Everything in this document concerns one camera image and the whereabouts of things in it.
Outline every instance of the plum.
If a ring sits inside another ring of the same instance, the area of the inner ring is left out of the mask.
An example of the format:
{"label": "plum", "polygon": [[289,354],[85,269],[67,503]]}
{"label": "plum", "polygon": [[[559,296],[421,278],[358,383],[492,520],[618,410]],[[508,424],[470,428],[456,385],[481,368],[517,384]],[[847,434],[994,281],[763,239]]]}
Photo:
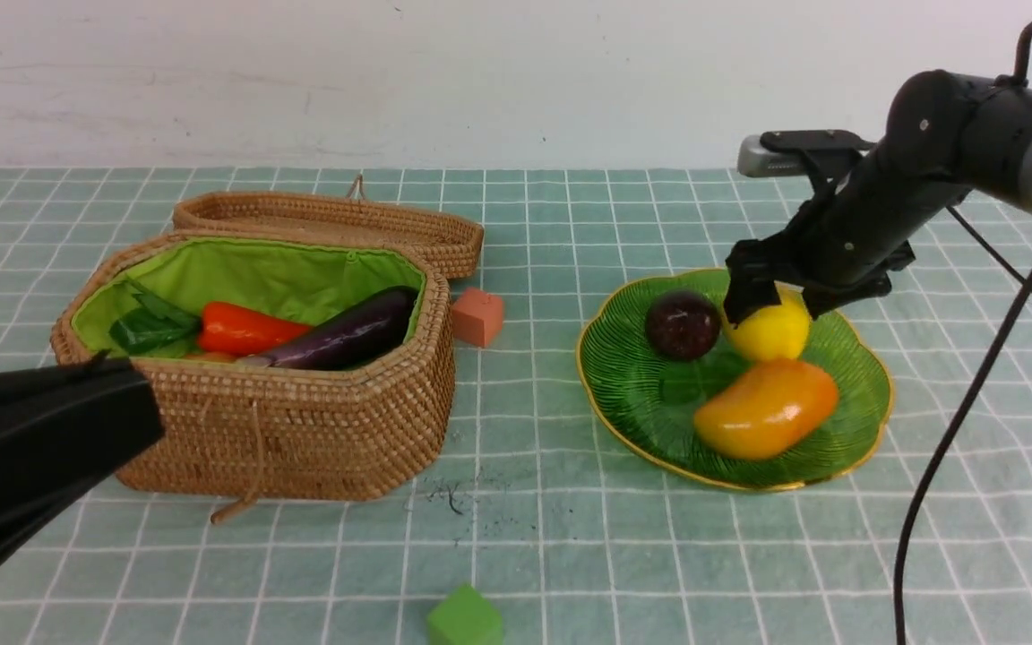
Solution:
{"label": "plum", "polygon": [[675,360],[697,360],[708,354],[721,327],[714,302],[691,289],[672,289],[656,297],[644,323],[651,348]]}

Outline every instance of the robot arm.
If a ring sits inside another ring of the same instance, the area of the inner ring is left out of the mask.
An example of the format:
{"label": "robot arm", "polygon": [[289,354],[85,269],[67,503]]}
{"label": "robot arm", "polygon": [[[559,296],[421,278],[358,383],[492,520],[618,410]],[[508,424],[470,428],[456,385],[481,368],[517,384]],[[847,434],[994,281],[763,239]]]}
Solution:
{"label": "robot arm", "polygon": [[971,191],[1032,215],[1031,41],[1032,22],[1022,31],[1012,76],[914,74],[894,98],[876,144],[834,130],[749,136],[738,171],[806,174],[814,196],[782,231],[734,246],[723,299],[730,322],[777,304],[775,282],[800,287],[814,318],[888,295],[889,272],[914,260],[908,238]]}

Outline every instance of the fake vegetable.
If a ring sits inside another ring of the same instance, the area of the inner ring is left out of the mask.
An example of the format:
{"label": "fake vegetable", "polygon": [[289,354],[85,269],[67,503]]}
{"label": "fake vegetable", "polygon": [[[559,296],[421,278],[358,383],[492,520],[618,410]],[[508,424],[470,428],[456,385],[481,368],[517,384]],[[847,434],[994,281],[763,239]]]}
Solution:
{"label": "fake vegetable", "polygon": [[839,387],[815,364],[754,363],[692,417],[696,433],[724,457],[763,460],[810,436],[839,407]]}
{"label": "fake vegetable", "polygon": [[246,356],[273,349],[312,329],[230,302],[209,302],[196,316],[165,301],[134,279],[127,278],[127,282],[139,307],[116,320],[110,338],[130,356],[195,338],[205,352]]}
{"label": "fake vegetable", "polygon": [[261,354],[291,342],[312,328],[232,302],[209,302],[201,311],[201,333],[197,335],[197,347],[234,356]]}
{"label": "fake vegetable", "polygon": [[158,297],[132,278],[126,282],[134,289],[135,309],[115,320],[110,338],[126,352],[137,356],[172,346],[193,337],[201,330],[201,319]]}
{"label": "fake vegetable", "polygon": [[237,363],[294,370],[345,370],[388,354],[404,343],[418,291],[382,289],[282,347],[244,356]]}
{"label": "fake vegetable", "polygon": [[673,289],[655,298],[644,322],[648,342],[675,360],[702,358],[719,340],[719,311],[699,291]]}
{"label": "fake vegetable", "polygon": [[779,304],[765,307],[735,326],[723,312],[723,334],[743,358],[761,362],[798,358],[811,333],[811,314],[798,291],[777,285]]}

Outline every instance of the gold plate rim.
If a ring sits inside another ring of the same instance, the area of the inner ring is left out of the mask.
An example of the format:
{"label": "gold plate rim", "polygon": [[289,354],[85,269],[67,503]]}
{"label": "gold plate rim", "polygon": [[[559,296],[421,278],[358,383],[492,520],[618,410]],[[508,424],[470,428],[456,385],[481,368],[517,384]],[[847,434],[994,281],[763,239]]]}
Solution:
{"label": "gold plate rim", "polygon": [[859,343],[859,347],[865,349],[865,351],[867,351],[867,355],[869,355],[871,359],[879,367],[881,367],[881,370],[883,370],[883,375],[886,376],[886,385],[888,389],[890,390],[889,397],[886,400],[886,411],[883,413],[883,416],[881,416],[881,421],[879,422],[878,429],[875,432],[875,442],[873,442],[871,450],[868,450],[863,457],[861,457],[858,461],[854,462],[854,464],[847,465],[846,469],[843,469],[842,471],[826,475],[826,477],[823,478],[815,478],[813,480],[800,480],[795,482],[778,483],[778,485],[767,485],[767,486],[738,485],[737,483],[733,482],[714,480],[712,478],[704,477],[704,475],[701,475],[699,473],[692,473],[685,469],[681,469],[681,466],[679,465],[671,464],[671,462],[665,461],[663,460],[663,458],[658,458],[654,456],[654,454],[651,454],[650,452],[643,450],[642,448],[640,448],[640,446],[635,445],[634,442],[628,440],[626,437],[623,437],[623,433],[619,432],[619,429],[615,428],[614,425],[611,424],[611,422],[608,420],[608,418],[605,417],[605,414],[603,414],[602,409],[600,409],[600,406],[596,404],[596,400],[594,400],[594,394],[591,393],[591,387],[587,383],[587,377],[585,376],[584,373],[584,360],[581,359],[581,348],[584,347],[584,338],[587,337],[587,333],[591,325],[593,325],[593,323],[596,322],[596,320],[599,320],[600,318],[602,318],[603,314],[605,314],[605,309],[607,309],[608,302],[613,301],[613,299],[616,296],[618,296],[618,294],[620,294],[621,291],[630,289],[630,287],[634,287],[635,285],[639,285],[639,283],[642,282],[671,281],[671,279],[683,278],[686,275],[725,272],[725,270],[728,269],[692,268],[690,270],[683,270],[680,273],[652,275],[651,277],[648,278],[639,278],[636,279],[636,281],[625,282],[623,283],[623,285],[619,286],[618,289],[613,291],[613,293],[608,295],[608,297],[605,298],[605,301],[603,301],[600,304],[600,309],[596,310],[596,312],[594,312],[594,316],[584,323],[584,328],[582,328],[582,330],[580,331],[579,338],[577,338],[576,342],[576,351],[574,352],[574,354],[576,354],[576,370],[580,377],[580,385],[582,388],[584,388],[585,393],[587,393],[588,405],[591,408],[591,411],[594,413],[596,419],[600,420],[600,424],[603,424],[603,427],[607,428],[608,431],[613,433],[613,437],[617,438],[620,444],[625,445],[628,450],[631,450],[635,454],[638,454],[638,456],[645,458],[647,461],[650,461],[651,464],[659,465],[660,469],[665,471],[674,473],[676,475],[680,475],[680,477],[687,478],[692,481],[700,482],[702,483],[702,485],[722,487],[722,489],[728,489],[728,490],[744,491],[744,492],[782,492],[787,490],[798,490],[800,489],[800,487],[806,487],[808,485],[818,485],[818,483],[825,483],[837,480],[839,478],[846,477],[846,475],[848,474],[853,473],[860,466],[865,464],[867,461],[871,460],[871,457],[875,456],[875,453],[878,452],[878,449],[881,447],[881,442],[883,442],[883,438],[886,432],[886,424],[888,422],[890,422],[890,416],[892,416],[894,410],[894,377],[892,373],[890,373],[890,369],[886,367],[886,364],[881,362],[879,356],[875,354],[875,351],[872,350],[871,346],[868,346],[868,344],[863,343],[863,336],[859,333],[859,329],[858,327],[854,326],[854,323],[852,323],[851,320],[849,320],[843,314],[842,311],[838,310],[832,311],[831,314],[834,314],[835,316],[838,316],[839,318],[843,319],[843,322],[846,323],[846,326],[854,334],[854,340],[856,342]]}

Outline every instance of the white wall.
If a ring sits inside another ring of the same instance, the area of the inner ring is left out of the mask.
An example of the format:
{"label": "white wall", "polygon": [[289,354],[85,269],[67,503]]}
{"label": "white wall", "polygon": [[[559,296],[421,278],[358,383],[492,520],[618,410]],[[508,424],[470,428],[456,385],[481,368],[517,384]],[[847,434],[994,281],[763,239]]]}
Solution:
{"label": "white wall", "polygon": [[632,167],[877,136],[1032,0],[0,0],[0,164]]}

